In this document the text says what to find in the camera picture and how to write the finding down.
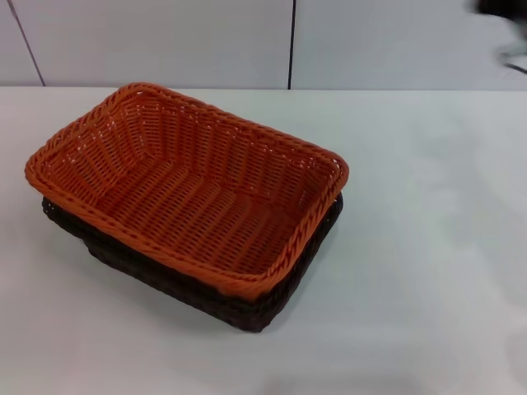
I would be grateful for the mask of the dark brown wicker basket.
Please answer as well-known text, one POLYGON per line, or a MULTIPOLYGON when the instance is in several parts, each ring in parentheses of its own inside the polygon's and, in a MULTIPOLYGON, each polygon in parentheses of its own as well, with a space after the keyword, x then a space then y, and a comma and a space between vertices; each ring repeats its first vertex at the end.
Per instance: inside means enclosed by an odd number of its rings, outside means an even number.
POLYGON ((90 255, 105 265, 234 328, 258 333, 281 313, 301 283, 320 245, 343 209, 343 195, 339 194, 336 197, 284 279, 254 301, 223 295, 191 276, 165 267, 63 210, 46 197, 42 199, 42 209, 52 222, 79 238, 90 255))

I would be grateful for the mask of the dark vertical wall strip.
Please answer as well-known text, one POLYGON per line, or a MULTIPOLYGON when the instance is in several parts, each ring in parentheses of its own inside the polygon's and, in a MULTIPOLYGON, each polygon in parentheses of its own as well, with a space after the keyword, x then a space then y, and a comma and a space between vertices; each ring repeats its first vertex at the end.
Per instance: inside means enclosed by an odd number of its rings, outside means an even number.
POLYGON ((292 73, 294 63, 294 49, 295 49, 295 36, 296 36, 296 10, 297 0, 291 0, 291 29, 290 29, 290 43, 289 43, 289 54, 288 54, 288 69, 287 69, 287 90, 291 90, 292 86, 292 73))

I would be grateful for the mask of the orange wicker basket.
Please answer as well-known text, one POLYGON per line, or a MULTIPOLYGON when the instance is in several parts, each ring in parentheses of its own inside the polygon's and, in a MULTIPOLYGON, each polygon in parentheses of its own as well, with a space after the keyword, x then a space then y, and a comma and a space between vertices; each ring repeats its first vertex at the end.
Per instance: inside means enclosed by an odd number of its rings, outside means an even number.
POLYGON ((142 82, 55 133, 25 167, 63 210, 245 300, 288 275, 348 174, 331 151, 142 82))

